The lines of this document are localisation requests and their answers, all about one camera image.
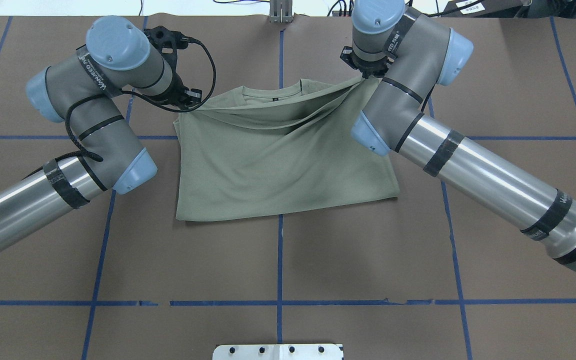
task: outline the t-shirt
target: t-shirt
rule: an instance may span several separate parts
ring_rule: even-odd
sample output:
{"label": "t-shirt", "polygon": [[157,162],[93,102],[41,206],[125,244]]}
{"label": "t-shirt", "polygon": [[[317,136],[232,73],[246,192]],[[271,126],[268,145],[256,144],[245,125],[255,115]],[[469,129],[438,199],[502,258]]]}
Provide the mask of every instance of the t-shirt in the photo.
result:
{"label": "t-shirt", "polygon": [[350,130],[374,77],[331,85],[302,79],[275,90],[232,89],[179,115],[176,218],[225,221],[393,198],[388,156]]}

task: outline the white sticker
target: white sticker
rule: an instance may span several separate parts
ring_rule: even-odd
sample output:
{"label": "white sticker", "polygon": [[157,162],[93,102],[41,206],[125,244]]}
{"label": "white sticker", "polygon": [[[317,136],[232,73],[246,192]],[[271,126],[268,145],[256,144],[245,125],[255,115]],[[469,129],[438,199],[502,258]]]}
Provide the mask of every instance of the white sticker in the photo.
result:
{"label": "white sticker", "polygon": [[[458,8],[461,8],[465,5],[472,4],[474,2],[475,2],[475,0],[466,0],[466,1],[462,1],[462,2],[457,2],[456,5]],[[482,4],[480,2],[476,5],[471,6],[471,7],[466,7],[466,9],[462,9],[460,11],[462,14],[471,14],[471,13],[481,12],[483,10],[486,10],[486,7],[484,7],[484,4]]]}

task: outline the fabric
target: fabric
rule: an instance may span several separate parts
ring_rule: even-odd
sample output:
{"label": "fabric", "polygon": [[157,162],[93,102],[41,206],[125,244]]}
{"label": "fabric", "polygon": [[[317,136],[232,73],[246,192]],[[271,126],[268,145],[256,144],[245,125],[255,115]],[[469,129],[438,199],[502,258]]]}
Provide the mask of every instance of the fabric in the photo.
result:
{"label": "fabric", "polygon": [[174,122],[182,153],[176,218],[224,221],[397,196],[389,157],[350,135],[377,84],[242,86],[182,113]]}

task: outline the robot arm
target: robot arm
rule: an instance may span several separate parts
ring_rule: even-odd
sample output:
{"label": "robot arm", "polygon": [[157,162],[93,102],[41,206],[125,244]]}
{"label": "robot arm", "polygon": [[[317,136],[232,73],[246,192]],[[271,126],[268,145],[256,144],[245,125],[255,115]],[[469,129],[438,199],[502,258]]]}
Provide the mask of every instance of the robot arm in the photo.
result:
{"label": "robot arm", "polygon": [[378,155],[393,150],[441,178],[576,271],[576,200],[419,111],[435,84],[455,79],[473,44],[404,0],[357,0],[352,24],[353,47],[344,48],[341,58],[365,77],[383,77],[352,137]]}
{"label": "robot arm", "polygon": [[[105,16],[93,23],[76,54],[28,82],[31,104],[48,120],[66,122],[80,151],[50,160],[0,193],[0,251],[107,189],[125,194],[155,176],[157,166],[112,98],[130,85],[149,102],[174,105],[177,112],[201,106],[201,91],[185,87],[174,71],[176,49],[188,43],[206,50],[180,32],[156,27],[144,34],[125,18]],[[162,54],[162,48],[173,53]]]}

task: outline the blue joint cap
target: blue joint cap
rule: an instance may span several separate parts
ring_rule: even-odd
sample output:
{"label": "blue joint cap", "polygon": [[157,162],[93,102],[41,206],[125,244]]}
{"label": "blue joint cap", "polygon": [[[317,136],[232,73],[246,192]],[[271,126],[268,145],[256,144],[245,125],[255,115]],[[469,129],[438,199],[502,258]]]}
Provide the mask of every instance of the blue joint cap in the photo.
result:
{"label": "blue joint cap", "polygon": [[473,42],[450,28],[450,39],[437,84],[448,86],[462,71],[473,54]]}
{"label": "blue joint cap", "polygon": [[86,32],[86,47],[102,66],[126,71],[143,64],[151,43],[139,27],[121,16],[98,18]]}
{"label": "blue joint cap", "polygon": [[363,34],[380,34],[394,27],[404,12],[404,0],[356,0],[352,25]]}
{"label": "blue joint cap", "polygon": [[155,174],[157,174],[157,165],[155,165],[150,153],[144,147],[119,176],[119,180],[117,180],[112,189],[117,194],[126,194],[141,184],[148,182]]}
{"label": "blue joint cap", "polygon": [[384,142],[384,139],[379,136],[377,130],[375,130],[372,123],[368,121],[363,111],[359,112],[357,121],[354,122],[352,130],[350,130],[350,135],[352,135],[352,138],[359,144],[382,157],[385,157],[391,151],[391,148],[389,148]]}
{"label": "blue joint cap", "polygon": [[62,119],[62,117],[57,114],[57,111],[55,111],[55,108],[53,107],[53,103],[50,102],[50,98],[48,98],[48,88],[46,88],[47,72],[48,68],[44,68],[26,82],[25,96],[28,97],[32,107],[37,109],[41,116],[53,123],[62,123],[66,120]]}

